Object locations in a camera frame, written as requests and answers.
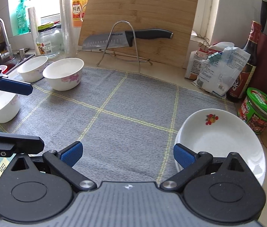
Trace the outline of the white bowl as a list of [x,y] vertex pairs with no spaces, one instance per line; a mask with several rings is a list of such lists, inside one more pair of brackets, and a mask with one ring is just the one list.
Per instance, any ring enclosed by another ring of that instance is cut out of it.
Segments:
[[0,91],[0,124],[11,121],[20,110],[19,95]]
[[38,56],[29,59],[17,68],[17,72],[25,82],[33,83],[43,78],[43,70],[46,68],[47,56]]
[[68,91],[82,79],[84,61],[79,58],[64,58],[53,62],[43,70],[43,77],[56,91]]

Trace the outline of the large floral plate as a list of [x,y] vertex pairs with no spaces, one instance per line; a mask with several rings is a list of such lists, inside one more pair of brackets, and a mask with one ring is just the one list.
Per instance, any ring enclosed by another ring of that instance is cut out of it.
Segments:
[[183,128],[180,128],[180,130],[176,135],[174,142],[175,144],[173,146],[173,157],[177,172],[186,168],[190,163],[189,162],[190,155],[188,152],[186,152],[185,148],[182,145],[182,136],[183,136]]

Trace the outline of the red basin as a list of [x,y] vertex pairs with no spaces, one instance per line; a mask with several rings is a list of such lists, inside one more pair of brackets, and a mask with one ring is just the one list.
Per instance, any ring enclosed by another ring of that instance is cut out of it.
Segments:
[[0,65],[0,70],[2,74],[6,74],[8,72],[8,66]]

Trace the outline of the steel sink faucet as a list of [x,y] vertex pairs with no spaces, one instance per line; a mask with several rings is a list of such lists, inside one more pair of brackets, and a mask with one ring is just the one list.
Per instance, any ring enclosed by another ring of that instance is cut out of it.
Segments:
[[4,21],[0,18],[0,59],[8,61],[13,59],[12,46],[9,42]]

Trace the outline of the glass jar yellow lid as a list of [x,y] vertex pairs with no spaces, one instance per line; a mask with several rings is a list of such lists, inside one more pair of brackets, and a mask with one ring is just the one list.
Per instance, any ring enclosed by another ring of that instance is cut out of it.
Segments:
[[38,26],[36,46],[41,55],[55,58],[61,51],[62,42],[62,33],[54,22]]

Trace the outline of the green dish soap bottle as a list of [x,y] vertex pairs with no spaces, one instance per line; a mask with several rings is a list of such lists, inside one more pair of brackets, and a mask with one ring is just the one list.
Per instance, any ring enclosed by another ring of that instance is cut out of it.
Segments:
[[19,0],[19,4],[16,8],[16,17],[18,25],[18,34],[28,33],[30,29],[27,0]]

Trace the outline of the grey blue checked towel mat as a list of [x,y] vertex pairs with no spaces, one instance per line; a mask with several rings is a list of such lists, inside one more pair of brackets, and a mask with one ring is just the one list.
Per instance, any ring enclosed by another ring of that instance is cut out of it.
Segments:
[[207,108],[236,112],[227,100],[115,70],[84,68],[79,85],[65,92],[45,80],[33,87],[0,131],[39,136],[45,150],[80,141],[84,154],[74,167],[97,183],[167,179],[176,173],[176,134],[190,114]]

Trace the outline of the tall clear film roll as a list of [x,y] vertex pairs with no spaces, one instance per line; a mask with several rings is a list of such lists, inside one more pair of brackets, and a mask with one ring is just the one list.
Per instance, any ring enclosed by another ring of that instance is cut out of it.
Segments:
[[63,35],[63,44],[65,55],[68,58],[74,58],[77,54],[77,44],[75,42],[74,27],[72,24],[72,6],[71,0],[60,1],[60,19]]

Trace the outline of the green lid sauce jar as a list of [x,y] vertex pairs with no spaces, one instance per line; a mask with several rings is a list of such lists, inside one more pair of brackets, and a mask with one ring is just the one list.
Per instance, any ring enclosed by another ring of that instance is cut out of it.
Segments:
[[267,127],[267,95],[253,87],[249,87],[246,94],[238,110],[238,117],[255,134],[260,134]]

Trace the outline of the white clipped food bag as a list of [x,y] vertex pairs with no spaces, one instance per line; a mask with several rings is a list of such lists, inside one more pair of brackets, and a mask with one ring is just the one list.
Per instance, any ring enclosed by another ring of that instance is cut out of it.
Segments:
[[226,98],[226,93],[248,63],[250,54],[239,47],[227,47],[202,60],[200,73],[192,83],[194,86],[218,97]]

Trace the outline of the dark soy sauce bottle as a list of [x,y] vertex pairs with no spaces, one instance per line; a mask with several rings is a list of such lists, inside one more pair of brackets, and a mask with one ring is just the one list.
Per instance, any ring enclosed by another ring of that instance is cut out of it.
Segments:
[[235,80],[233,86],[228,90],[226,96],[228,100],[237,103],[241,100],[246,92],[246,89],[252,79],[256,69],[257,62],[257,44],[261,32],[261,24],[252,21],[251,30],[247,42],[243,48],[244,51],[250,54],[250,58],[244,66],[243,70]]

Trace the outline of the red white clipped bag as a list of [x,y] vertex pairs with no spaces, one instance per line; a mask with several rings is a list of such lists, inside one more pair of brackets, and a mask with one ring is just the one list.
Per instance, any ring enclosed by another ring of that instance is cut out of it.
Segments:
[[190,53],[185,78],[196,80],[203,60],[206,60],[211,54],[222,52],[225,48],[234,46],[235,44],[232,42],[219,42],[211,46],[199,43],[198,49]]

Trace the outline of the orange cooking wine jug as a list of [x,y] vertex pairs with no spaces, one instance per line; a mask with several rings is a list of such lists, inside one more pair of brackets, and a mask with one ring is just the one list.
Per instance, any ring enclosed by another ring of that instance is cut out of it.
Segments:
[[72,0],[72,22],[74,27],[81,27],[88,0]]

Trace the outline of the black handled santoku knife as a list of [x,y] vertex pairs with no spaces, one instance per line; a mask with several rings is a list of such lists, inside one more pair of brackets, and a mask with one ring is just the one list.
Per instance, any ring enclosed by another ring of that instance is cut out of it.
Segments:
[[[142,29],[135,31],[136,38],[143,40],[153,40],[157,38],[169,38],[171,39],[173,33],[165,29]],[[88,50],[100,50],[105,49],[109,38],[109,33],[90,35],[88,36],[82,45],[83,51]],[[108,43],[108,49],[111,48],[123,48],[133,46],[133,31],[126,30],[120,32],[113,32],[110,36]]]

